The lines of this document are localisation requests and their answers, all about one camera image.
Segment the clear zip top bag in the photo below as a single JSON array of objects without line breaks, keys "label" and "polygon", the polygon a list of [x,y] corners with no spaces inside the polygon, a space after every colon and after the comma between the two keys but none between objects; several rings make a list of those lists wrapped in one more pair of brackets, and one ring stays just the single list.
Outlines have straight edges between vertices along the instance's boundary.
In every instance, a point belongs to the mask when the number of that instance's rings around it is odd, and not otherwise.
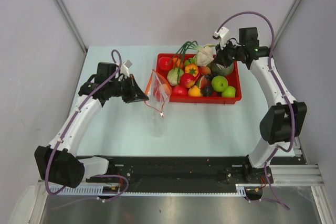
[{"label": "clear zip top bag", "polygon": [[161,95],[159,92],[159,86],[164,83],[166,83],[166,79],[153,69],[145,89],[149,100],[144,104],[148,130],[154,137],[162,136],[165,131],[164,107],[168,104],[170,96]]}]

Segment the green onion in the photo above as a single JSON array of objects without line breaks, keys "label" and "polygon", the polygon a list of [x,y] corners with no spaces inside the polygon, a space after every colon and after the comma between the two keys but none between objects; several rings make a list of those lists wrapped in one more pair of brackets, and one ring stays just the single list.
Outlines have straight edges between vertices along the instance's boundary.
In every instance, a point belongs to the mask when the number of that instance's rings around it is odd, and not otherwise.
[{"label": "green onion", "polygon": [[188,50],[194,50],[196,52],[196,54],[197,54],[197,50],[195,49],[196,46],[199,46],[199,44],[198,44],[198,42],[196,40],[195,41],[187,41],[187,42],[185,42],[181,46],[181,48],[174,54],[173,58],[180,58],[183,61],[184,67],[186,65],[188,65],[188,64],[194,63],[193,57],[195,55],[191,58],[191,62],[189,62],[188,59],[186,58],[186,53],[187,53]]}]

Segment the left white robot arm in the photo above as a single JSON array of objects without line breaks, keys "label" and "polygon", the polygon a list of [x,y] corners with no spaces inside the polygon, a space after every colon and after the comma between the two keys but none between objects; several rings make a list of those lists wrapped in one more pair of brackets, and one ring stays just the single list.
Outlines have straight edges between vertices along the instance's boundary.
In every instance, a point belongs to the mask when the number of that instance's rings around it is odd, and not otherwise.
[{"label": "left white robot arm", "polygon": [[106,157],[78,159],[77,153],[88,126],[110,98],[120,97],[124,103],[149,99],[129,72],[131,65],[128,60],[122,65],[98,63],[97,72],[80,87],[75,107],[61,130],[47,146],[36,148],[34,157],[45,185],[76,188],[83,179],[99,176],[110,182],[115,178],[116,169]]}]

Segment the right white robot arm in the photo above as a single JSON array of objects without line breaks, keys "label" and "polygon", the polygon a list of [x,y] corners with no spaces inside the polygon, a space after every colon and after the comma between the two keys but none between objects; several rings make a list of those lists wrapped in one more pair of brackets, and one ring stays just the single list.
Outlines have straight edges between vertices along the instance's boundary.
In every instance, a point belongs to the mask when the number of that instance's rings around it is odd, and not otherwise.
[{"label": "right white robot arm", "polygon": [[247,155],[241,168],[229,169],[227,174],[237,175],[239,182],[259,183],[271,177],[268,166],[277,151],[289,153],[292,150],[301,132],[307,106],[298,102],[286,88],[270,48],[259,44],[257,28],[241,28],[235,45],[228,33],[227,28],[221,27],[213,34],[219,41],[214,62],[225,67],[235,61],[245,64],[263,91],[268,111],[259,125],[261,139],[257,146]]}]

